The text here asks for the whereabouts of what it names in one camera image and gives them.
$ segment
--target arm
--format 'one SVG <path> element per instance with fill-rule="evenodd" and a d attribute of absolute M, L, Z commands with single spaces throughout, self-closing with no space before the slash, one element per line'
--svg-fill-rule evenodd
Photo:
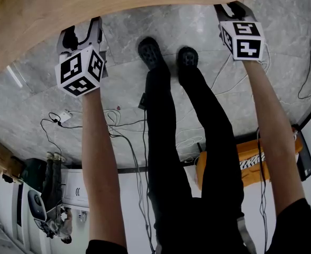
<path fill-rule="evenodd" d="M 71 220 L 72 221 L 72 213 L 71 213 L 71 209 L 70 208 L 67 208 L 66 209 L 66 219 L 65 220 Z"/>
<path fill-rule="evenodd" d="M 261 65 L 256 61 L 243 63 L 253 91 L 276 215 L 279 215 L 290 204 L 305 197 L 295 161 L 291 125 Z"/>
<path fill-rule="evenodd" d="M 117 164 L 100 89 L 83 97 L 82 161 L 91 211 L 90 240 L 108 241 L 126 248 Z"/>

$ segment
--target cable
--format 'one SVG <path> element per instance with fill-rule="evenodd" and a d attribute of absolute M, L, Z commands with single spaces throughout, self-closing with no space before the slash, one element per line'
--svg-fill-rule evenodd
<path fill-rule="evenodd" d="M 266 61 L 263 61 L 263 62 L 260 62 L 260 64 L 261 64 L 261 65 L 263 65 L 263 64 L 266 64 L 266 65 L 267 65 L 267 66 L 264 68 L 264 71 L 266 72 L 266 75 L 267 75 L 268 72 L 269 72 L 269 70 L 270 70 L 270 68 L 271 68 L 272 60 L 271 60 L 271 54 L 270 54 L 270 50 L 269 50 L 268 44 L 265 43 L 264 45 L 265 45 L 265 47 L 267 48 L 269 63 L 267 63 Z M 213 84 L 212 84 L 212 86 L 211 86 L 211 90 L 213 89 L 213 87 L 214 87 L 214 85 L 215 85 L 215 83 L 216 83 L 216 81 L 217 81 L 217 78 L 219 77 L 219 75 L 221 74 L 221 72 L 226 68 L 226 65 L 227 65 L 228 61 L 230 60 L 230 57 L 231 57 L 231 55 L 229 55 L 229 57 L 227 58 L 227 60 L 226 60 L 225 63 L 223 64 L 223 66 L 221 67 L 220 71 L 218 72 L 218 74 L 217 74 L 216 78 L 214 79 Z M 230 92 L 230 91 L 233 90 L 238 84 L 240 84 L 243 80 L 245 80 L 247 76 L 248 76 L 248 75 L 245 75 L 243 78 L 241 78 L 232 88 L 230 88 L 230 89 L 228 89 L 228 90 L 226 90 L 226 91 L 224 91 L 224 92 L 215 94 L 215 96 L 223 95 L 223 94 L 226 94 L 226 93 Z"/>
<path fill-rule="evenodd" d="M 136 159 L 136 156 L 135 156 L 135 153 L 134 153 L 134 150 L 133 150 L 133 147 L 132 147 L 132 144 L 131 144 L 130 140 L 126 136 L 124 136 L 123 134 L 118 132 L 116 129 L 112 128 L 112 130 L 117 132 L 117 133 L 119 133 L 119 135 L 114 135 L 114 134 L 110 133 L 109 135 L 110 135 L 111 138 L 123 137 L 129 143 L 129 146 L 131 148 L 132 156 L 133 156 L 134 163 L 135 163 L 135 167 L 137 169 L 136 177 L 137 177 L 137 189 L 138 189 L 138 193 L 139 193 L 139 209 L 140 209 L 140 211 L 141 211 L 141 213 L 143 215 L 143 218 L 145 220 L 145 228 L 146 228 L 146 232 L 147 232 L 147 235 L 148 235 L 148 239 L 149 239 L 149 243 L 150 243 L 150 248 L 151 248 L 152 254 L 155 254 L 155 251 L 154 251 L 154 248 L 153 248 L 153 245 L 152 245 L 152 237 L 151 237 L 152 227 L 150 225 L 149 215 L 147 216 L 148 217 L 148 220 L 147 220 L 147 217 L 146 217 L 146 214 L 145 214 L 145 208 L 142 209 L 142 207 L 141 207 L 141 203 L 144 204 L 144 202 L 143 202 L 143 190 L 142 190 L 141 174 L 140 174 L 140 170 L 139 170 L 138 161 Z"/>
<path fill-rule="evenodd" d="M 126 126 L 126 125 L 133 125 L 133 124 L 136 124 L 136 123 L 142 122 L 142 121 L 145 121 L 145 120 L 138 120 L 138 121 L 132 122 L 132 123 L 125 123 L 125 124 L 120 124 L 120 125 L 110 125 L 110 126 L 121 127 L 121 126 Z"/>
<path fill-rule="evenodd" d="M 107 126 L 109 128 L 112 129 L 112 131 L 115 131 L 117 132 L 118 134 L 112 134 L 110 132 L 108 132 L 109 136 L 111 138 L 117 138 L 117 137 L 123 137 L 129 144 L 130 148 L 131 148 L 131 151 L 132 151 L 132 157 L 133 157 L 133 160 L 134 160 L 134 164 L 135 164 L 135 167 L 137 169 L 137 173 L 136 173 L 136 182 L 137 182 L 137 190 L 138 190 L 138 195 L 139 195 L 139 202 L 138 202 L 138 206 L 139 206 L 139 209 L 141 211 L 141 214 L 144 218 L 144 221 L 145 221 L 145 228 L 146 228 L 146 232 L 147 232 L 147 236 L 148 236 L 148 239 L 149 239 L 149 244 L 150 244 L 150 248 L 151 248 L 151 251 L 152 251 L 152 254 L 155 254 L 155 251 L 154 251 L 154 248 L 153 248 L 153 244 L 152 244 L 152 226 L 151 226 L 151 221 L 150 221 L 150 204 L 149 204 L 149 200 L 148 200 L 148 192 L 149 192 L 149 181 L 148 181 L 148 177 L 147 177 L 147 166 L 148 166 L 148 162 L 147 162 L 147 157 L 146 157 L 146 142 L 145 142 L 145 128 L 146 128 L 146 111 L 144 111 L 144 119 L 143 120 L 139 120 L 139 121 L 136 121 L 136 122 L 133 122 L 133 123 L 126 123 L 126 124 L 122 124 L 122 125 L 118 125 L 118 122 L 120 120 L 120 112 L 117 111 L 117 110 L 105 110 L 104 112 L 107 113 L 107 117 L 113 122 L 113 125 L 109 125 L 107 124 Z M 109 115 L 109 112 L 112 112 L 114 115 L 115 115 L 115 119 L 113 119 L 112 117 L 110 117 Z M 47 120 L 47 121 L 50 121 L 50 122 L 53 122 L 53 123 L 57 123 L 58 126 L 62 127 L 62 128 L 65 128 L 65 129 L 75 129 L 75 128 L 82 128 L 82 126 L 76 126 L 76 127 L 64 127 L 61 125 L 60 123 L 60 116 L 56 115 L 59 120 L 57 119 L 53 119 L 51 118 L 50 114 L 53 114 L 53 115 L 56 115 L 52 112 L 49 113 L 49 117 L 50 119 L 52 119 L 51 121 L 50 120 Z M 135 152 L 134 152 L 134 149 L 132 147 L 132 144 L 130 142 L 130 140 L 124 136 L 121 132 L 119 132 L 118 130 L 114 129 L 114 127 L 118 127 L 118 126 L 125 126 L 125 125 L 132 125 L 132 124 L 136 124 L 138 122 L 144 122 L 144 129 L 143 129 L 143 143 L 144 143 L 144 156 L 145 156 L 145 167 L 146 167 L 146 171 L 145 171 L 145 178 L 146 178 L 146 183 L 147 183 L 147 190 L 146 190 L 146 194 L 147 194 L 147 212 L 145 212 L 145 207 L 144 207 L 144 199 L 143 199 L 143 184 L 142 184 L 142 179 L 141 179 L 141 174 L 140 174 L 140 169 L 139 169 L 139 164 L 138 164 L 138 161 L 137 161 L 137 158 L 136 158 L 136 155 L 135 155 Z"/>
<path fill-rule="evenodd" d="M 310 66 L 311 66 L 311 51 L 309 52 L 309 68 L 308 68 L 308 73 L 307 73 L 307 76 L 306 76 L 306 80 L 304 81 L 303 85 L 301 86 L 301 89 L 298 92 L 298 99 L 307 99 L 307 98 L 311 97 L 311 95 L 306 96 L 306 97 L 300 97 L 300 92 L 303 90 L 304 85 L 306 84 L 308 76 L 309 76 L 309 73 L 310 73 Z"/>
<path fill-rule="evenodd" d="M 144 110 L 143 143 L 144 143 L 144 156 L 145 156 L 145 178 L 146 178 L 146 184 L 147 184 L 147 188 L 146 188 L 147 219 L 149 221 L 150 237 L 152 239 L 152 226 L 151 226 L 151 221 L 150 221 L 150 204 L 149 204 L 149 179 L 148 179 L 148 175 L 147 175 L 148 162 L 147 162 L 147 157 L 146 157 L 145 128 L 146 128 L 146 110 Z"/>
<path fill-rule="evenodd" d="M 59 149 L 59 151 L 60 151 L 60 163 L 61 163 L 61 158 L 62 158 L 61 149 L 57 146 L 57 144 L 55 144 L 54 142 L 52 142 L 52 141 L 50 140 L 49 135 L 48 135 L 47 131 L 45 130 L 43 124 L 42 124 L 43 121 L 49 121 L 49 122 L 55 123 L 55 119 L 51 118 L 51 115 L 50 115 L 50 114 L 54 114 L 54 113 L 52 113 L 52 112 L 49 113 L 49 118 L 50 118 L 51 120 L 42 119 L 42 120 L 40 121 L 40 126 L 41 126 L 42 129 L 44 130 L 44 132 L 45 132 L 45 134 L 46 134 L 46 137 L 48 138 L 48 141 L 49 141 L 51 144 L 55 145 L 55 146 Z M 56 203 L 56 222 L 57 222 L 57 220 L 58 220 L 58 205 L 59 205 L 59 203 L 62 204 L 62 200 L 57 201 L 57 203 Z"/>
<path fill-rule="evenodd" d="M 264 253 L 267 251 L 267 240 L 268 240 L 268 229 L 267 229 L 267 215 L 266 215 L 266 180 L 265 174 L 263 170 L 262 157 L 261 157 L 261 146 L 259 140 L 259 128 L 257 130 L 257 143 L 258 143 L 258 151 L 259 151 L 259 161 L 260 161 L 260 192 L 261 192 L 261 203 L 260 203 L 260 214 L 263 219 L 264 225 L 264 233 L 265 233 L 265 245 L 264 245 Z"/>
<path fill-rule="evenodd" d="M 217 81 L 219 75 L 220 75 L 220 74 L 222 73 L 222 71 L 226 68 L 226 65 L 227 65 L 228 61 L 230 60 L 231 56 L 232 56 L 232 54 L 230 53 L 230 55 L 229 55 L 228 58 L 226 59 L 225 63 L 222 65 L 220 71 L 218 72 L 217 76 L 215 77 L 215 79 L 214 79 L 214 81 L 213 81 L 212 86 L 210 87 L 211 90 L 213 89 L 214 84 L 215 84 L 215 82 Z"/>
<path fill-rule="evenodd" d="M 43 124 L 42 124 L 43 121 L 49 121 L 49 122 L 52 122 L 52 123 L 54 123 L 54 122 L 53 122 L 53 121 L 50 121 L 50 120 L 47 120 L 47 119 L 42 119 L 42 120 L 40 121 L 40 126 L 41 126 L 42 129 L 44 130 L 44 132 L 45 132 L 45 134 L 46 134 L 46 137 L 48 138 L 48 141 L 49 141 L 51 144 L 55 145 L 55 146 L 58 148 L 58 150 L 60 151 L 60 155 L 61 155 L 61 149 L 60 149 L 54 142 L 52 142 L 52 141 L 50 140 L 47 131 L 44 129 L 44 126 L 43 126 Z"/>

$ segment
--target cabinet door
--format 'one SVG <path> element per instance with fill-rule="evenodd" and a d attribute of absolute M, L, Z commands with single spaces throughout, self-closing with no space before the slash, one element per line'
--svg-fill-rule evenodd
<path fill-rule="evenodd" d="M 76 199 L 79 201 L 88 202 L 88 196 L 84 184 L 83 173 L 77 173 L 77 189 L 76 189 Z"/>
<path fill-rule="evenodd" d="M 77 199 L 78 188 L 78 173 L 69 172 L 66 179 L 64 198 Z"/>

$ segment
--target leg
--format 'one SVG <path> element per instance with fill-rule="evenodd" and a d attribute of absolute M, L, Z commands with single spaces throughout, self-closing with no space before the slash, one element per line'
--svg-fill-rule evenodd
<path fill-rule="evenodd" d="M 52 177 L 53 177 L 53 155 L 48 152 L 47 153 L 47 166 L 45 172 L 45 180 L 43 183 L 43 191 L 41 193 L 41 198 L 44 201 L 44 205 L 46 206 L 49 196 L 52 191 Z"/>
<path fill-rule="evenodd" d="M 198 56 L 193 49 L 189 50 L 192 52 L 191 57 Z M 183 52 L 179 53 L 179 60 L 184 56 Z M 195 65 L 183 64 L 180 66 L 179 61 L 179 82 L 188 94 L 206 136 L 207 163 L 202 198 L 211 200 L 213 197 L 214 200 L 218 200 L 218 205 L 208 202 L 207 204 L 213 207 L 208 210 L 227 212 L 229 217 L 232 214 L 236 219 L 243 216 L 241 204 L 244 191 L 232 125 L 196 67 L 198 59 Z M 218 175 L 218 170 L 227 170 L 227 181 L 224 176 Z"/>
<path fill-rule="evenodd" d="M 149 197 L 155 213 L 157 238 L 163 251 L 169 251 L 175 245 L 178 249 L 182 232 L 189 232 L 185 212 L 192 195 L 176 150 L 176 111 L 170 72 L 157 43 L 148 41 L 141 43 L 139 54 L 148 66 L 147 58 L 158 60 L 157 67 L 149 67 L 145 89 L 149 127 Z"/>
<path fill-rule="evenodd" d="M 62 199 L 62 191 L 61 191 L 61 161 L 60 158 L 56 158 L 56 154 L 54 157 L 53 165 L 52 165 L 53 175 L 51 182 L 51 192 L 47 198 L 45 203 L 45 210 L 48 212 L 51 209 L 55 208 L 58 204 L 60 204 Z"/>
<path fill-rule="evenodd" d="M 54 160 L 53 162 L 53 184 L 52 192 L 55 193 L 54 203 L 55 206 L 61 204 L 62 191 L 61 191 L 61 161 Z"/>

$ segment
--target white cable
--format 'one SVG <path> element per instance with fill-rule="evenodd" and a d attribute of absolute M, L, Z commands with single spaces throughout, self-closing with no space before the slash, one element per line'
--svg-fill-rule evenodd
<path fill-rule="evenodd" d="M 193 137 L 193 138 L 189 138 L 189 139 L 187 139 L 187 140 L 185 140 L 185 141 L 182 141 L 182 142 L 177 143 L 177 144 L 176 144 L 176 148 L 177 148 L 177 149 L 183 149 L 183 148 L 191 147 L 191 146 L 193 146 L 194 144 L 196 144 L 196 143 L 202 141 L 202 139 L 204 139 L 204 138 L 203 138 L 203 137 L 200 137 L 200 136 L 198 136 L 198 137 Z M 191 143 L 191 144 L 188 144 L 188 145 L 185 145 L 185 146 L 180 146 L 181 144 L 184 144 L 185 142 L 188 142 L 188 141 L 192 141 L 192 143 Z"/>
<path fill-rule="evenodd" d="M 214 81 L 213 81 L 212 86 L 210 87 L 211 90 L 213 90 L 214 84 L 215 84 L 215 82 L 217 81 L 219 75 L 220 75 L 220 74 L 222 73 L 222 71 L 226 68 L 226 65 L 227 65 L 228 61 L 230 60 L 231 56 L 232 56 L 232 54 L 230 53 L 230 55 L 229 55 L 228 58 L 226 59 L 225 63 L 222 65 L 220 71 L 218 72 L 217 76 L 215 77 L 215 79 L 214 79 Z"/>
<path fill-rule="evenodd" d="M 68 111 L 68 112 L 71 113 L 71 114 L 82 114 L 82 111 L 76 111 L 76 110 L 71 110 L 71 111 Z"/>
<path fill-rule="evenodd" d="M 195 166 L 196 161 L 198 160 L 199 157 L 200 157 L 200 155 L 194 160 L 194 166 Z"/>
<path fill-rule="evenodd" d="M 263 61 L 263 62 L 260 62 L 260 64 L 261 64 L 261 65 L 266 64 L 266 67 L 264 68 L 264 71 L 266 72 L 266 75 L 267 75 L 268 72 L 269 72 L 269 70 L 270 70 L 270 68 L 271 68 L 271 54 L 270 54 L 270 50 L 269 50 L 268 44 L 265 43 L 264 45 L 265 45 L 266 48 L 267 48 L 269 63 L 267 63 L 267 61 Z M 233 90 L 238 84 L 240 84 L 243 80 L 245 80 L 245 79 L 247 78 L 247 76 L 248 76 L 248 75 L 246 74 L 243 78 L 240 79 L 240 81 L 238 81 L 238 82 L 237 82 L 232 88 L 230 88 L 229 90 L 226 90 L 226 91 L 224 91 L 224 92 L 215 94 L 215 96 L 223 95 L 223 94 L 226 94 L 226 93 L 230 92 L 230 91 Z"/>
<path fill-rule="evenodd" d="M 112 119 L 112 118 L 109 116 L 109 113 L 113 113 L 115 119 Z M 105 109 L 105 110 L 104 110 L 104 114 L 107 115 L 107 117 L 112 121 L 112 123 L 113 123 L 114 126 L 119 125 L 121 114 L 120 114 L 120 112 L 119 112 L 118 110 L 116 110 L 116 109 Z"/>
<path fill-rule="evenodd" d="M 200 154 L 200 152 L 198 152 L 198 151 L 194 151 L 194 152 L 184 152 L 184 153 L 179 152 L 178 154 L 179 154 L 179 155 L 193 155 L 193 154 Z"/>
<path fill-rule="evenodd" d="M 181 161 L 182 162 L 186 162 L 186 163 L 191 163 L 191 162 L 193 162 L 193 160 L 194 160 L 194 158 L 192 156 L 189 156 L 189 157 L 187 157 L 187 158 L 185 158 L 185 159 L 183 159 Z"/>
<path fill-rule="evenodd" d="M 189 113 L 191 113 L 192 111 L 194 111 L 194 108 L 192 108 L 190 111 L 188 111 L 188 112 L 182 117 L 182 119 L 180 119 L 179 121 L 177 121 L 177 124 L 178 124 L 179 122 L 183 121 L 183 120 L 186 118 L 186 116 L 187 116 Z"/>

